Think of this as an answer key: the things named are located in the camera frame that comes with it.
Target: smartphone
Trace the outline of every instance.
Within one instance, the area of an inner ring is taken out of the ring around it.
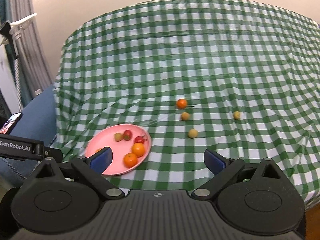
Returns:
[[[5,124],[0,129],[0,133],[9,134],[21,117],[22,113],[16,113],[11,115],[11,117],[5,122]]]

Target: metal screw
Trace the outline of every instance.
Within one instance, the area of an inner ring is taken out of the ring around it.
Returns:
[[[210,194],[210,191],[205,188],[198,188],[194,191],[194,193],[199,197],[206,197]]]
[[[108,189],[106,193],[110,197],[118,197],[121,195],[122,191],[118,188],[111,188],[111,189]]]

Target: gray curtain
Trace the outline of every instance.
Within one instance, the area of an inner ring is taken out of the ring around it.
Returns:
[[[10,0],[11,22],[34,13],[32,0]],[[20,69],[24,75],[31,96],[35,91],[45,90],[52,84],[52,76],[44,57],[36,22],[34,21],[21,34],[17,41]]]

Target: blue jeans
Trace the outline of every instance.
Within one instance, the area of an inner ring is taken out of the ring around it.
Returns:
[[[10,135],[40,140],[49,146],[57,132],[53,86],[33,99],[22,111]],[[20,187],[35,168],[37,161],[0,158],[0,176],[12,187]]]

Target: teal curtain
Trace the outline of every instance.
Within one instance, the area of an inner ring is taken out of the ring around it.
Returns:
[[[9,0],[0,0],[0,23],[3,23],[7,20],[12,21]],[[9,60],[12,76],[14,78],[13,51],[11,50],[11,47],[9,45],[6,45],[5,49],[7,52],[7,57]],[[25,75],[21,71],[21,69],[22,68],[20,67],[21,98],[23,106],[26,106],[32,100],[32,96],[27,86]]]

